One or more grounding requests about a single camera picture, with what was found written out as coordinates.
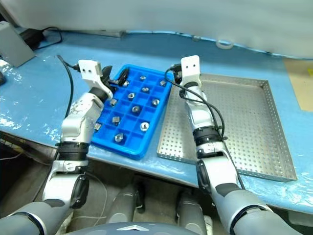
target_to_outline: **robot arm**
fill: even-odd
[[[33,202],[0,220],[1,232],[7,235],[53,235],[72,209],[86,202],[89,181],[84,172],[88,166],[87,153],[104,102],[112,99],[108,84],[110,67],[101,70],[100,64],[90,60],[78,62],[82,78],[90,87],[71,106],[62,123],[58,157],[43,193],[42,202]]]
[[[181,68],[181,85],[206,100],[201,91],[199,57],[182,58]],[[190,92],[185,92],[184,96],[200,100]],[[300,234],[273,213],[255,194],[237,186],[236,168],[208,107],[203,103],[186,100],[186,108],[199,159],[199,188],[211,195],[227,232],[232,235]]]

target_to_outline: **black cable wire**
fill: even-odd
[[[232,159],[232,157],[231,157],[231,155],[230,155],[230,152],[229,152],[229,150],[228,150],[228,148],[227,148],[227,145],[226,145],[226,143],[225,143],[225,141],[224,141],[224,139],[223,139],[223,137],[224,137],[224,132],[225,132],[225,123],[224,123],[224,118],[223,118],[221,112],[220,112],[214,105],[208,103],[201,95],[199,95],[199,94],[197,94],[196,92],[194,92],[194,91],[192,91],[192,90],[190,90],[190,89],[188,89],[188,88],[186,88],[186,87],[183,87],[183,86],[181,86],[181,85],[179,85],[179,84],[177,84],[177,83],[171,81],[170,79],[168,79],[167,73],[168,73],[169,71],[171,71],[171,68],[167,69],[166,72],[165,72],[165,75],[164,75],[166,81],[172,83],[172,84],[173,84],[174,86],[176,86],[176,87],[179,87],[179,88],[181,88],[181,89],[183,89],[183,90],[185,90],[185,91],[187,91],[187,92],[190,92],[191,94],[193,94],[193,95],[195,95],[196,97],[198,97],[201,101],[200,101],[200,100],[195,100],[195,99],[189,99],[189,98],[185,98],[185,97],[184,97],[183,99],[189,100],[189,101],[193,101],[193,102],[203,103],[203,104],[205,104],[205,105],[208,107],[208,109],[210,110],[210,112],[211,112],[211,114],[212,114],[212,118],[213,118],[214,124],[215,124],[215,127],[216,127],[216,129],[217,129],[217,132],[218,132],[218,134],[219,134],[219,136],[220,136],[220,138],[221,138],[221,141],[222,141],[222,142],[224,143],[224,145],[225,145],[225,148],[226,148],[226,151],[227,151],[227,153],[228,153],[228,155],[229,155],[229,159],[230,159],[231,163],[232,163],[232,164],[234,165],[234,167],[235,167],[239,184],[240,184],[240,186],[241,186],[242,189],[245,189],[245,185],[244,185],[244,183],[243,183],[243,181],[242,181],[242,179],[241,179],[240,174],[238,173],[238,170],[237,170],[237,168],[236,168],[236,166],[235,166],[235,163],[234,163],[234,161],[233,161],[233,159]],[[214,115],[214,112],[213,112],[212,109],[214,109],[214,110],[218,113],[218,115],[219,115],[219,117],[220,117],[220,119],[221,119],[221,123],[222,123],[222,133],[220,133],[219,126],[218,126],[218,123],[217,123],[217,121],[216,121],[216,118],[215,118],[215,115]]]
[[[74,83],[73,83],[72,74],[70,73],[70,70],[68,69],[69,64],[63,60],[61,55],[57,55],[57,57],[62,62],[64,68],[67,70],[67,74],[68,74],[68,78],[69,78],[69,82],[70,82],[70,96],[69,96],[69,101],[68,101],[68,105],[67,105],[67,111],[66,111],[65,117],[64,117],[64,118],[66,118],[69,114],[70,107],[71,107],[72,101],[73,101]]]
[[[60,39],[59,39],[58,41],[54,42],[54,43],[50,43],[50,44],[48,44],[48,45],[45,45],[45,46],[42,46],[42,47],[38,47],[38,48],[36,48],[36,49],[34,49],[34,50],[39,50],[39,49],[42,49],[42,48],[46,48],[46,47],[49,47],[49,46],[52,46],[52,45],[61,43],[61,42],[63,41],[63,37],[62,37],[61,30],[60,30],[58,27],[54,27],[54,26],[52,26],[52,27],[47,27],[47,28],[42,29],[41,32],[43,33],[44,31],[46,31],[46,30],[48,30],[48,29],[51,29],[51,28],[54,28],[54,29],[56,29],[56,30],[59,32]]]

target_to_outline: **table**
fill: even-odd
[[[200,56],[202,72],[269,81],[298,180],[281,183],[242,176],[243,182],[268,204],[313,213],[313,113],[299,108],[281,58],[240,47],[221,50],[214,42],[194,42],[171,34],[130,34],[124,38],[69,32],[63,35],[61,44],[36,51],[37,56],[19,68],[0,64],[7,78],[0,87],[1,131],[46,145],[59,141],[69,80],[56,54],[71,64],[91,59],[100,61],[102,66],[113,65],[112,76],[124,64],[165,71],[179,63],[181,57],[196,54]],[[76,100],[88,87],[79,73],[72,73]],[[163,118],[164,113],[142,160],[134,161],[95,146],[90,147],[89,157],[196,187],[194,165],[162,159],[156,154]]]

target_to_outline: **white wall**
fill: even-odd
[[[162,30],[313,57],[313,0],[0,0],[23,27]]]

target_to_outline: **stainless steel tray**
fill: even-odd
[[[277,181],[296,180],[268,81],[212,74],[202,74],[201,80],[208,101],[225,119],[226,144],[238,171]],[[184,100],[174,86],[157,153],[189,164],[197,160]]]

